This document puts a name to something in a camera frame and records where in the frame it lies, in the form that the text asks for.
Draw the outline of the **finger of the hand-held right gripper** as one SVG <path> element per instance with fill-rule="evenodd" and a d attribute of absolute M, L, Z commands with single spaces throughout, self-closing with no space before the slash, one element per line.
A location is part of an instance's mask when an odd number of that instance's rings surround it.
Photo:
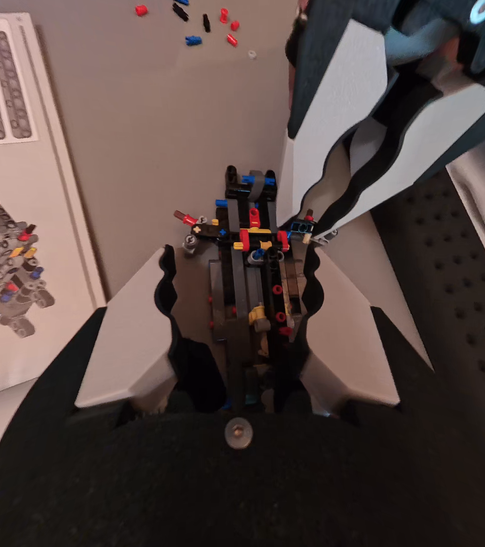
<path fill-rule="evenodd" d="M 351 178 L 346 191 L 314 229 L 315 241 L 328 241 L 343 225 L 412 186 L 485 114 L 485 86 L 446 88 L 408 121 L 398 136 L 369 118 L 349 147 Z"/>
<path fill-rule="evenodd" d="M 279 226 L 299 214 L 331 150 L 368 117 L 387 84 L 384 35 L 350 19 L 296 136 L 285 133 L 277 179 Z"/>

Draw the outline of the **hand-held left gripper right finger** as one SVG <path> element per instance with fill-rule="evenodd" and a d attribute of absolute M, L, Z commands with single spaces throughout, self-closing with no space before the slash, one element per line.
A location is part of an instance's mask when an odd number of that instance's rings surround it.
<path fill-rule="evenodd" d="M 317 287 L 318 310 L 307 307 L 309 356 L 301 382 L 317 413 L 338 415 L 350 400 L 396 407 L 393 379 L 372 307 L 345 273 L 319 248 L 309 249 L 306 292 Z"/>

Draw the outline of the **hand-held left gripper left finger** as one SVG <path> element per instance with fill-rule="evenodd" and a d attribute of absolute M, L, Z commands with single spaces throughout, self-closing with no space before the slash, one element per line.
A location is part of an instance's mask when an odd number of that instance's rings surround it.
<path fill-rule="evenodd" d="M 75 406 L 130 402 L 158 413 L 176 384 L 169 356 L 178 337 L 174 248 L 166 244 L 111 299 Z"/>

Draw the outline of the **grey lego car chassis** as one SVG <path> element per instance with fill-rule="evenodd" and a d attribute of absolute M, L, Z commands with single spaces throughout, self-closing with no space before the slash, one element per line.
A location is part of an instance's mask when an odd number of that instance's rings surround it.
<path fill-rule="evenodd" d="M 278 182 L 273 170 L 239 174 L 225 169 L 225 197 L 216 200 L 215 215 L 175 211 L 189 227 L 186 255 L 201 242 L 216 246 L 218 257 L 209 261 L 210 329 L 225 346 L 227 409 L 232 411 L 310 411 L 310 395 L 301 382 L 309 356 L 305 333 L 312 269 L 306 266 L 309 244 L 290 241 L 291 224 L 311 218 L 313 209 L 277 223 Z M 317 303 L 312 311 L 317 311 Z"/>

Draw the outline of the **scattered small lego pins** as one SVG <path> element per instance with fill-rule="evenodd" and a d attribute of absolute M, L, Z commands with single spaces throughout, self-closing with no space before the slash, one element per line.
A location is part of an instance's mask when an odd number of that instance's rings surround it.
<path fill-rule="evenodd" d="M 184 23 L 189 22 L 189 13 L 184 9 L 184 7 L 189 7 L 191 5 L 190 1 L 172 1 L 172 12 L 182 20 Z M 134 8 L 135 15 L 137 17 L 145 17 L 149 14 L 149 8 L 145 4 L 137 4 Z M 206 34 L 210 34 L 212 31 L 211 21 L 207 13 L 202 14 L 202 28 Z M 229 25 L 231 32 L 225 35 L 225 40 L 233 48 L 238 47 L 239 41 L 234 36 L 240 28 L 240 21 L 234 20 L 231 18 L 229 10 L 227 8 L 221 8 L 219 11 L 218 21 L 221 25 Z M 203 45 L 203 38 L 199 35 L 190 35 L 184 37 L 184 44 L 186 47 L 196 47 Z"/>

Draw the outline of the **lego instruction booklet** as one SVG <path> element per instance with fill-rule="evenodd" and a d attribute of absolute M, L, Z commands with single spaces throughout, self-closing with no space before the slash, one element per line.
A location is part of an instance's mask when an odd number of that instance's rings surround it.
<path fill-rule="evenodd" d="M 28 13 L 0 13 L 0 391 L 34 379 L 106 304 Z"/>

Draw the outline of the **black perforated mat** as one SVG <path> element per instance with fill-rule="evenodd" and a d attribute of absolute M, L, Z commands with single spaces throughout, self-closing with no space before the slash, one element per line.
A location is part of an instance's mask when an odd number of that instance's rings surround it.
<path fill-rule="evenodd" d="M 485 249 L 446 170 L 372 210 L 433 367 L 485 448 Z"/>

